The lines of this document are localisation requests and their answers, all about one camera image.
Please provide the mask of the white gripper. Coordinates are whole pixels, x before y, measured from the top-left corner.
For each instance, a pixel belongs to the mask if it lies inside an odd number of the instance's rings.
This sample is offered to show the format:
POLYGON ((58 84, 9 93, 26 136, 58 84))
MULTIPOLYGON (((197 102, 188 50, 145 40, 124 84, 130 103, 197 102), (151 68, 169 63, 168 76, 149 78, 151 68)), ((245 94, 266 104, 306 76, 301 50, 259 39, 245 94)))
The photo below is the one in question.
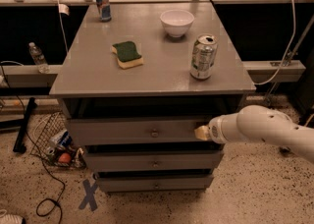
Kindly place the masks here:
POLYGON ((227 143, 234 136, 235 119, 231 115, 216 117, 206 125, 194 130, 195 137, 199 140, 212 140, 216 143, 227 143))

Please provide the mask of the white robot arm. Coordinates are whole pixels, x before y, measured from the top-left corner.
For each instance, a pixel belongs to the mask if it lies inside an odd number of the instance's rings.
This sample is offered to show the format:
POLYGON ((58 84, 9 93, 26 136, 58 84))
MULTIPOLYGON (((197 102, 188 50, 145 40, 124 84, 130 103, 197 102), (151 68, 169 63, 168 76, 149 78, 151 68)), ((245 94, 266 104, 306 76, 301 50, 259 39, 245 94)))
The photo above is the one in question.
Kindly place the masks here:
POLYGON ((264 142, 287 147, 314 163, 314 129, 299 126, 287 114, 259 105, 215 117, 207 125, 196 128, 194 134, 199 140, 215 143, 264 142))

